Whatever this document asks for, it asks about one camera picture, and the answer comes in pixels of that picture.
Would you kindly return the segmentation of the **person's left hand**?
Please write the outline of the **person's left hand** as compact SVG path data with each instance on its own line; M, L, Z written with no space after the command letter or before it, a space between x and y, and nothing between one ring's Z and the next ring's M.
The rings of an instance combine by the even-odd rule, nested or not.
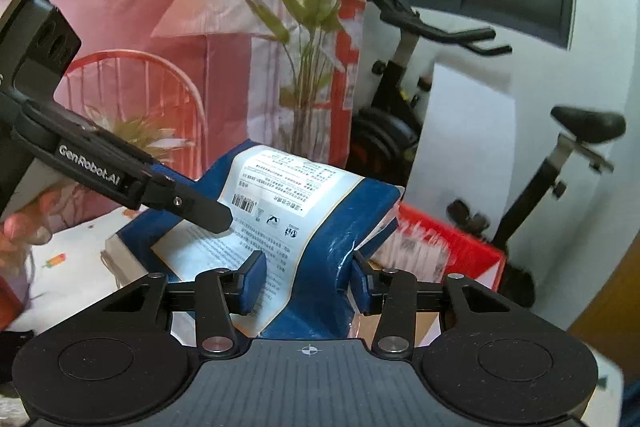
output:
M1 223L2 274L16 274L24 265L32 246L50 241L52 232L49 218L61 196L59 187L49 188Z

